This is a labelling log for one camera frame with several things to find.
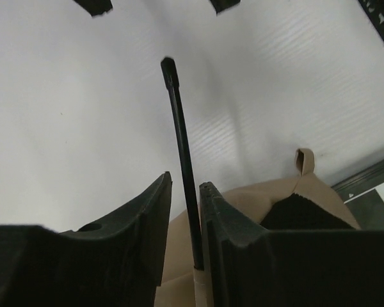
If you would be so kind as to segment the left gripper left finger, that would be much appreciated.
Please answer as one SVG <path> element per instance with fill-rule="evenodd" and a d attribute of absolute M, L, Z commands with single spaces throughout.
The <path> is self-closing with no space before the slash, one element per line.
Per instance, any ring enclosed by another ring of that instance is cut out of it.
<path fill-rule="evenodd" d="M 0 306 L 153 306 L 172 178 L 78 229 L 0 225 Z"/>

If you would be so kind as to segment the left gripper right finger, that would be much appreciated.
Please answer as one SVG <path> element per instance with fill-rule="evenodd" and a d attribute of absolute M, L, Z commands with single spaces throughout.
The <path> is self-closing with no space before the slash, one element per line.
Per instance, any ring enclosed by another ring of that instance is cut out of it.
<path fill-rule="evenodd" d="M 269 230 L 200 186 L 209 306 L 384 306 L 384 231 Z"/>

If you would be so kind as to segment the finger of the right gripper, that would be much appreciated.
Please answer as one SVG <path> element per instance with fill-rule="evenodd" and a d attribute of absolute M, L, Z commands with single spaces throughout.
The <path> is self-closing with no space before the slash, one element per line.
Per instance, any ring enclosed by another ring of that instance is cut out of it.
<path fill-rule="evenodd" d="M 100 16 L 112 10 L 111 0 L 74 0 L 82 9 L 91 16 Z"/>
<path fill-rule="evenodd" d="M 229 10 L 237 6 L 241 1 L 240 0 L 209 0 L 212 4 L 216 14 L 220 14 L 226 10 Z"/>

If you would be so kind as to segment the black tent pole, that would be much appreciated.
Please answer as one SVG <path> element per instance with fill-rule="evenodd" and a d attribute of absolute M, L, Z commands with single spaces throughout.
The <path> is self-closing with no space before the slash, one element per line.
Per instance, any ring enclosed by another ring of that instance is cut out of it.
<path fill-rule="evenodd" d="M 202 271 L 204 270 L 204 256 L 202 251 L 202 234 L 198 213 L 198 202 L 196 198 L 195 180 L 189 151 L 188 133 L 179 90 L 179 77 L 174 59 L 168 56 L 164 57 L 161 60 L 161 70 L 170 99 L 175 134 L 177 138 L 177 148 L 179 151 L 180 168 L 191 235 L 193 264 L 195 269 Z"/>

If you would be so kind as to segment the beige fabric pet tent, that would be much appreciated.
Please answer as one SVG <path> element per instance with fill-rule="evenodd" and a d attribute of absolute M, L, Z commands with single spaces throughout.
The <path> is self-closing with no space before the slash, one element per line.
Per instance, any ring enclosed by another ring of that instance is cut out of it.
<path fill-rule="evenodd" d="M 299 175 L 238 187 L 224 199 L 269 230 L 346 230 L 360 225 L 340 196 L 314 173 L 311 149 L 296 151 Z M 203 274 L 193 267 L 188 215 L 170 221 L 155 306 L 205 306 Z"/>

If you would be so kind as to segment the black white chessboard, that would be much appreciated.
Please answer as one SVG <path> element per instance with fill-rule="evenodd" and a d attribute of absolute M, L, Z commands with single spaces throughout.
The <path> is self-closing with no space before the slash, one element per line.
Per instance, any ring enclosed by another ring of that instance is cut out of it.
<path fill-rule="evenodd" d="M 335 184 L 361 229 L 384 230 L 384 159 Z"/>

